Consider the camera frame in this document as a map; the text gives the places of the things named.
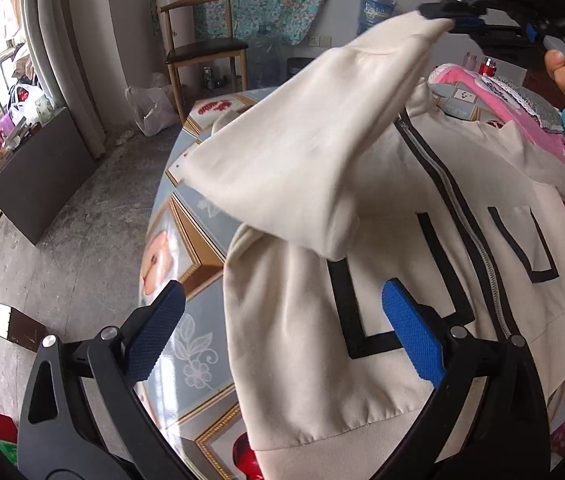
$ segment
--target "metal zipper teeth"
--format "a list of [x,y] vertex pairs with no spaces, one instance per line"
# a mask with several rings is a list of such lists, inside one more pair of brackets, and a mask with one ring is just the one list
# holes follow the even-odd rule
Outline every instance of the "metal zipper teeth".
[[445,186],[445,191],[447,192],[447,196],[449,197],[451,201],[451,205],[453,205],[454,211],[456,212],[456,215],[458,215],[461,224],[463,224],[463,227],[465,228],[467,234],[469,234],[471,241],[474,243],[474,245],[476,245],[476,248],[480,254],[480,258],[482,259],[485,269],[487,270],[487,277],[489,278],[489,285],[491,288],[491,297],[494,301],[494,308],[496,311],[496,319],[498,319],[498,324],[500,325],[500,328],[503,331],[505,338],[509,339],[512,335],[512,332],[511,330],[509,330],[509,327],[507,326],[507,322],[505,321],[505,316],[503,314],[503,306],[500,303],[500,291],[498,288],[498,280],[496,280],[496,270],[494,268],[494,264],[491,261],[491,258],[489,257],[487,251],[485,250],[485,246],[482,244],[482,242],[480,241],[474,230],[471,228],[471,225],[469,224],[469,221],[465,216],[463,208],[461,207],[461,204],[458,202],[458,197],[456,197],[456,193],[453,190],[449,177],[447,176],[445,171],[443,171],[443,168],[441,168],[436,163],[436,161],[432,159],[429,156],[429,154],[423,149],[421,144],[418,142],[418,139],[416,139],[416,137],[412,134],[409,125],[405,123],[405,121],[403,121],[403,119],[400,116],[398,120],[400,124],[403,126],[403,131],[407,133],[409,138],[414,143],[418,152],[423,156],[423,158],[427,160],[427,162],[432,166],[432,168],[434,168],[435,172],[438,173],[438,176],[440,176],[441,180],[443,181],[443,185]]

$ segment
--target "black chair seat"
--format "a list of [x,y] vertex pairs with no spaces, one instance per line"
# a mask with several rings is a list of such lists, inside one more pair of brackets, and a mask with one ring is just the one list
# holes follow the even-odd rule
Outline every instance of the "black chair seat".
[[213,56],[214,54],[243,50],[245,48],[247,48],[245,41],[233,38],[214,38],[213,40],[196,41],[196,43],[186,44],[173,49],[166,55],[165,63],[177,63],[194,59],[194,57]]

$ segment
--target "white cylinder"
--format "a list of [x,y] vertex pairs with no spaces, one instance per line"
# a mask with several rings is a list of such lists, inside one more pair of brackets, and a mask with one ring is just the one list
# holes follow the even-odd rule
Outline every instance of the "white cylinder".
[[[166,39],[166,13],[160,12],[160,7],[166,6],[176,0],[156,0],[156,10],[158,19],[160,20],[160,30],[162,32],[163,46],[165,53],[168,53]],[[196,36],[194,32],[194,9],[192,7],[181,7],[169,11],[171,18],[171,27],[174,32],[174,47],[183,46],[189,43],[195,43]],[[184,66],[179,69],[180,80],[183,85],[197,92],[202,87],[200,66],[198,64]]]

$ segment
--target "can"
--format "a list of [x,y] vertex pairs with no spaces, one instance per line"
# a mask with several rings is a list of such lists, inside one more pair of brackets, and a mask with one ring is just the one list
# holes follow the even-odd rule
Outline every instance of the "can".
[[213,72],[210,66],[202,67],[202,79],[205,87],[213,90]]

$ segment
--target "zipper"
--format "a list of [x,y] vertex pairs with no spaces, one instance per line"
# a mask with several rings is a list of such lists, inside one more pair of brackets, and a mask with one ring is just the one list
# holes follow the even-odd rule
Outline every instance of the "zipper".
[[400,129],[400,132],[406,135],[411,140],[413,145],[416,147],[416,150],[418,150],[419,155],[421,155],[421,157],[427,161],[427,163],[440,177],[440,180],[442,181],[445,187],[445,191],[449,199],[449,202],[453,207],[454,213],[456,213],[458,220],[460,221],[461,225],[467,232],[467,235],[469,235],[469,238],[472,241],[472,243],[475,245],[477,251],[479,252],[480,259],[482,260],[483,265],[485,266],[487,277],[489,279],[489,286],[491,289],[491,297],[494,304],[496,319],[498,320],[498,324],[500,325],[500,329],[502,330],[505,339],[509,339],[512,336],[512,331],[509,329],[507,322],[505,320],[505,315],[503,314],[503,306],[500,298],[500,289],[498,286],[498,279],[496,278],[496,266],[493,263],[492,259],[490,258],[489,254],[487,253],[487,250],[485,249],[485,246],[483,245],[479,236],[476,234],[474,229],[472,229],[469,220],[467,220],[467,216],[465,215],[465,212],[461,207],[461,204],[459,202],[458,197],[456,196],[453,186],[451,185],[451,180],[447,175],[447,172],[442,167],[440,167],[440,165],[429,155],[429,153],[427,153],[427,150],[425,150],[422,147],[419,140],[413,134],[412,128],[414,126],[409,121],[409,118],[407,118],[406,111],[399,114],[395,124]]

